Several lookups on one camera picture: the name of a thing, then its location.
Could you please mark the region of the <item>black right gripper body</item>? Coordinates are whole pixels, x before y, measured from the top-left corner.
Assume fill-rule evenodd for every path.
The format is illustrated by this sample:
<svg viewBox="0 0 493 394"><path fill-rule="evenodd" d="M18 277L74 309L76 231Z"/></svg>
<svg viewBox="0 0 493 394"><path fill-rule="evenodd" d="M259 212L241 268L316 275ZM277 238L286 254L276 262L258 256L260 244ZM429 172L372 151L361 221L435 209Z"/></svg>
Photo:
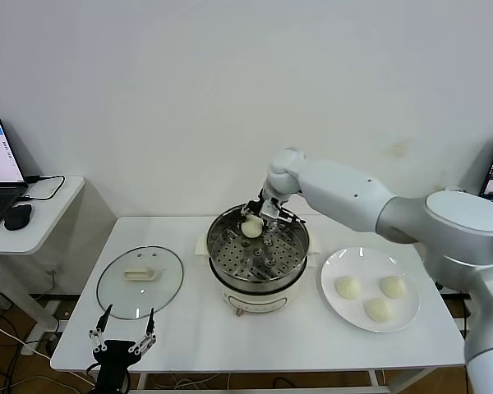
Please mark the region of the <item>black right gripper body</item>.
<svg viewBox="0 0 493 394"><path fill-rule="evenodd" d="M263 186L258 194L259 201L270 201L275 205L283 205L288 202L290 195L275 190L272 186Z"/></svg>

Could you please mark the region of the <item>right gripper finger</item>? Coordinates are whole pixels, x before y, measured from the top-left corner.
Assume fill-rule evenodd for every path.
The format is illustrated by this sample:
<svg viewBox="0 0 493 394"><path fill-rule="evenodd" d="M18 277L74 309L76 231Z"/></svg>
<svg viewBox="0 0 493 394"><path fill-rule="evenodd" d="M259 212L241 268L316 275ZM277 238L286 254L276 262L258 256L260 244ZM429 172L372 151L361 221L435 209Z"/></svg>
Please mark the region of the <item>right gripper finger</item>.
<svg viewBox="0 0 493 394"><path fill-rule="evenodd" d="M241 215L246 217L248 215L259 216L261 208L263 205L262 200L249 200L241 210Z"/></svg>
<svg viewBox="0 0 493 394"><path fill-rule="evenodd" d="M278 220L288 223L301 223L301 224L306 223L304 219L298 217L295 213L285 208L279 208Z"/></svg>

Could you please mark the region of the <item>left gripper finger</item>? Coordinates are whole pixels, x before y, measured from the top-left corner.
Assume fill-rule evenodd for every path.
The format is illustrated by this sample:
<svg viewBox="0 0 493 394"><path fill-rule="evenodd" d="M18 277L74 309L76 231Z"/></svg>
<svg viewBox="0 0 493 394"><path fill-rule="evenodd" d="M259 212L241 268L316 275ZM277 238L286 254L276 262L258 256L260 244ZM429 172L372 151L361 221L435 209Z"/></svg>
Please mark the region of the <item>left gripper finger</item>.
<svg viewBox="0 0 493 394"><path fill-rule="evenodd" d="M104 340L104 331L108 323L113 305L110 304L104 313L99 317L95 329L89 330L89 338L92 343L93 353L99 353L108 349Z"/></svg>
<svg viewBox="0 0 493 394"><path fill-rule="evenodd" d="M152 308L150 310L148 322L145 328L145 335L129 349L129 352L133 355L143 355L153 346L155 342L156 336L154 334L154 308Z"/></svg>

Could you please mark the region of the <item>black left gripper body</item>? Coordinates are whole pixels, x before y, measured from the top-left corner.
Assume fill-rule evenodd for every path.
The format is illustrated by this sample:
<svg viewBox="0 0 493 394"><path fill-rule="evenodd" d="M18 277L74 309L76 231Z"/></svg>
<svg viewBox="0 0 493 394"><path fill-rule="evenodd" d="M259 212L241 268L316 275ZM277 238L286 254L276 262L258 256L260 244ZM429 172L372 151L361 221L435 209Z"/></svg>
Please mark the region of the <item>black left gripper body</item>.
<svg viewBox="0 0 493 394"><path fill-rule="evenodd" d="M107 340L106 349L94 349L92 369L99 368L93 393L128 393L131 388L129 368L137 364L142 351L134 341Z"/></svg>

